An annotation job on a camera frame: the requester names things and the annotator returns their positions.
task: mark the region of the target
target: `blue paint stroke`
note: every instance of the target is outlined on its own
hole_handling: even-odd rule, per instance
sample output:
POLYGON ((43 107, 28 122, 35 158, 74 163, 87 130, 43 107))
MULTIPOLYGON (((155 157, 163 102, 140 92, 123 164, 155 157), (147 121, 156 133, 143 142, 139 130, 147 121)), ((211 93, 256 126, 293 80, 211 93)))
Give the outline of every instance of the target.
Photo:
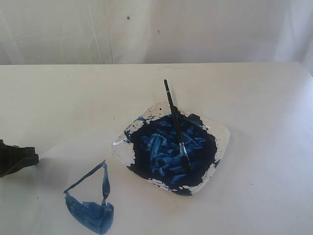
POLYGON ((179 195, 191 195, 187 188, 202 182, 202 176, 215 162, 215 137, 209 134, 199 116, 179 114, 179 125, 190 160, 191 172, 181 165, 179 143, 172 115, 144 121, 143 126, 130 133, 127 139, 134 144, 135 163, 129 169, 145 179, 162 181, 169 190, 179 195))
POLYGON ((72 214, 72 216, 78 222, 80 222, 82 225, 89 228, 90 230, 94 231, 95 233, 101 235, 105 234, 110 229, 113 223, 114 206, 110 203, 106 203, 106 199, 110 194, 110 183, 108 175, 108 166, 105 163, 105 160, 99 165, 97 165, 85 176, 83 176, 75 184, 71 185, 68 189, 66 189, 64 193, 66 194, 65 200, 67 208, 69 212, 72 214), (102 184, 102 194, 103 194, 102 204, 98 205, 95 202, 83 202, 81 204, 74 197, 72 197, 68 191, 77 186, 87 177, 91 176, 101 167, 103 167, 105 170, 102 184))

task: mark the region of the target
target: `paint smear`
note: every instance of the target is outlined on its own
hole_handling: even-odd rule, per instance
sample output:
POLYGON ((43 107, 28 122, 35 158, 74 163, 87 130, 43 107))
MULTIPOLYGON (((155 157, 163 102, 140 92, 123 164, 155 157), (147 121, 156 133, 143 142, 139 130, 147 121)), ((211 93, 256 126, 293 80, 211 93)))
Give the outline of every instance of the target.
POLYGON ((176 194, 191 195, 190 188, 202 183, 202 177, 213 164, 217 146, 215 137, 207 132, 199 116, 179 114, 183 141, 190 160, 191 172, 184 172, 180 161, 179 143, 172 115, 163 116, 130 133, 135 160, 128 168, 144 179, 161 181, 176 194))
POLYGON ((93 170, 91 170, 84 177, 82 177, 78 182, 71 185, 68 189, 64 191, 64 193, 66 194, 65 200, 67 208, 78 222, 80 222, 82 225, 89 228, 90 230, 94 231, 95 233, 101 235, 105 234, 110 229, 113 223, 114 206, 110 203, 106 203, 106 199, 110 194, 110 183, 108 166, 105 161, 96 166, 93 170), (99 205, 95 202, 83 202, 81 204, 74 197, 72 197, 68 191, 81 183, 85 178, 91 176, 101 167, 103 167, 105 170, 102 184, 102 204, 99 205))

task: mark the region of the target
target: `white cloth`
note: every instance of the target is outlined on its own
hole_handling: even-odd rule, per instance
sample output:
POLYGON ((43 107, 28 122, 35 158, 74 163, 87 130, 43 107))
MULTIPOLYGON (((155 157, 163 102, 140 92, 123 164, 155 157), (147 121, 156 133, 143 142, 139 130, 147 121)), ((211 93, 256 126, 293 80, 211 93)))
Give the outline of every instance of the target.
POLYGON ((313 73, 311 0, 0 0, 0 32, 0 64, 298 61, 313 73))

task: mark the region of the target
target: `square plate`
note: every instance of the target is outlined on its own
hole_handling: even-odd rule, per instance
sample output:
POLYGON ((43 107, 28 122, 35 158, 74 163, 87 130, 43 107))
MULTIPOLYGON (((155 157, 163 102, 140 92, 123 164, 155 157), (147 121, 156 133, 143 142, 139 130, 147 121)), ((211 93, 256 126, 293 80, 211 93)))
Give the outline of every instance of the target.
MULTIPOLYGON (((210 120, 204 119, 202 117, 196 116, 194 114, 191 114, 187 111, 183 111, 178 109, 179 112, 182 114, 181 120, 186 120, 188 121, 188 125, 193 125, 192 129, 197 129, 199 132, 205 131, 205 135, 211 139, 207 139, 208 141, 212 141, 212 143, 215 143, 214 146, 214 152, 212 152, 212 161, 208 162, 206 155, 206 152, 204 154, 204 156, 202 156, 202 159, 204 159, 204 161, 207 163, 206 165, 203 162, 193 162, 193 160, 195 159, 195 157, 192 155, 192 152, 188 152, 188 146, 191 144, 188 144, 185 140, 186 135, 183 133, 183 138, 184 138, 184 142, 185 142, 185 146, 188 152, 188 156, 190 158, 190 163, 191 166, 196 165, 196 167, 194 168, 195 170, 192 171, 193 175, 189 175, 189 174, 185 174, 185 172, 182 172, 181 170, 179 170, 179 165, 180 163, 178 162, 178 160, 176 161, 176 165, 171 165, 172 161, 174 161, 174 159, 178 159, 178 153, 177 153, 177 146, 178 143, 168 143, 169 140, 167 138, 162 137, 159 134, 152 134, 154 137, 156 137, 156 139, 150 139, 150 140, 146 140, 147 137, 143 137, 143 136, 139 136, 138 137, 138 131, 139 130, 143 130, 142 128, 146 128, 147 126, 149 126, 149 124, 153 123, 153 125, 156 123, 155 121, 160 121, 160 123, 165 123, 165 128, 171 127, 171 125, 167 124, 166 122, 162 121, 165 118, 167 118, 167 120, 171 120, 171 110, 170 110, 170 106, 168 103, 166 102, 160 102, 160 103, 156 103, 153 106, 151 106, 149 109, 147 109, 142 115, 140 115, 133 123, 131 123, 126 129, 125 131, 116 139, 116 141, 114 141, 112 143, 112 152, 113 155, 123 164, 125 165, 128 169, 130 169, 131 171, 133 171, 134 173, 136 173, 137 175, 141 176, 143 179, 159 186, 160 188, 163 188, 165 190, 168 191, 172 191, 176 194, 179 195, 192 195, 194 193, 196 193, 197 191, 199 191, 204 185, 205 183, 209 180, 209 178, 212 176, 213 172, 215 171, 215 168, 217 167, 217 165, 219 164, 220 160, 223 157, 223 154, 225 152, 226 146, 228 144, 229 141, 229 137, 230 137, 230 132, 229 130, 218 124, 215 122, 212 122, 210 120), (165 157, 157 157, 155 158, 154 156, 156 151, 154 151, 152 149, 152 145, 158 142, 158 148, 163 148, 162 150, 164 150, 164 146, 175 146, 175 153, 173 153, 172 156, 167 155, 165 157), (149 149, 145 149, 145 151, 147 152, 147 157, 146 159, 144 159, 145 162, 148 162, 150 165, 154 164, 153 166, 155 166, 155 164, 158 165, 157 168, 154 168, 152 166, 149 165, 149 167, 147 167, 147 169, 144 169, 145 172, 150 172, 149 174, 147 173, 143 173, 142 169, 139 169, 138 166, 138 162, 141 161, 142 163, 142 159, 139 159, 140 155, 138 154, 138 148, 139 146, 141 148, 147 148, 150 147, 149 149), (195 177, 194 175, 198 174, 198 179, 195 181, 195 177)), ((171 131, 170 132, 172 135, 175 136, 175 131, 171 131)), ((204 149, 204 147, 202 146, 202 143, 206 143, 206 140, 201 139, 199 136, 196 137, 194 136, 194 138, 191 139, 192 144, 195 144, 194 146, 195 149, 204 149), (201 145, 201 147, 199 147, 196 143, 194 143, 194 140, 200 140, 199 144, 201 145)), ((162 155, 164 156, 163 153, 160 153, 162 151, 157 150, 158 152, 158 156, 162 155)))

